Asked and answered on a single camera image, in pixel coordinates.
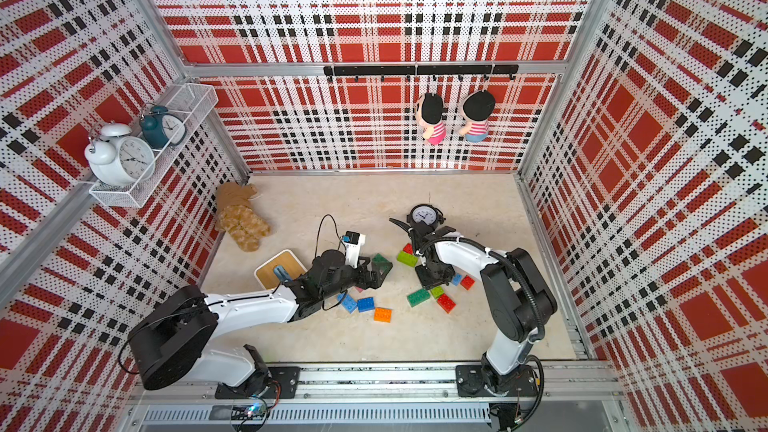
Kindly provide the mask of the lime long block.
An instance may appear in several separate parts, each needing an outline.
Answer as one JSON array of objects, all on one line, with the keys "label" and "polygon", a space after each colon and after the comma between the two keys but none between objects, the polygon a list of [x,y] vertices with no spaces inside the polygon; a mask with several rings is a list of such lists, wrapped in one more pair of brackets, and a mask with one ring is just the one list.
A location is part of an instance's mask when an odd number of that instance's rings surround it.
[{"label": "lime long block", "polygon": [[419,263],[419,258],[406,251],[400,251],[397,255],[397,261],[408,266],[415,268]]}]

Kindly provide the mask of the lime block small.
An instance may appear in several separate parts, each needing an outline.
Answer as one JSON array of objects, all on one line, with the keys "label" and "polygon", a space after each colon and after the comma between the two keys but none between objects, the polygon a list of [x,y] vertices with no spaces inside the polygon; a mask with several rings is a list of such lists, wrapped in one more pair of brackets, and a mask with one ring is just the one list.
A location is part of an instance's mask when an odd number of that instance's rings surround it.
[{"label": "lime block small", "polygon": [[444,294],[444,290],[441,286],[436,286],[430,290],[430,294],[434,299],[438,299]]}]

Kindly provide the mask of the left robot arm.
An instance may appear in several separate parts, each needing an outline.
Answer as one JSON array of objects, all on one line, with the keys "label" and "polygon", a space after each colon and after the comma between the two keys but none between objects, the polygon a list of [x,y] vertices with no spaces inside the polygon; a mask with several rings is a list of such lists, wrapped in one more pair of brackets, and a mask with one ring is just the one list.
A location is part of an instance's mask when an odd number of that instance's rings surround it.
[{"label": "left robot arm", "polygon": [[136,362],[132,372],[149,391],[179,381],[213,381],[219,397],[255,396],[274,380],[258,350],[245,344],[228,351],[213,341],[241,329],[303,320],[352,287],[378,289],[392,267],[381,255],[351,266],[342,252],[327,250],[306,273],[273,289],[206,295],[196,285],[185,286],[128,334],[125,348]]}]

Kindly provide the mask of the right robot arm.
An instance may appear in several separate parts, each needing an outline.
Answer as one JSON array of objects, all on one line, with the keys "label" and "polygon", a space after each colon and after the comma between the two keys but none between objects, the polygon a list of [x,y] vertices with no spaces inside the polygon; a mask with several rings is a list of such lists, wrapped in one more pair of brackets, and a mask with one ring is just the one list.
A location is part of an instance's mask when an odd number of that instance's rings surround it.
[{"label": "right robot arm", "polygon": [[405,231],[419,263],[415,271],[426,290],[451,282],[458,270],[483,286],[497,331],[480,362],[479,383],[465,381],[464,396],[503,397],[533,378],[533,345],[545,338],[545,325],[558,305],[531,255],[522,248],[496,251],[445,226],[389,220]]}]

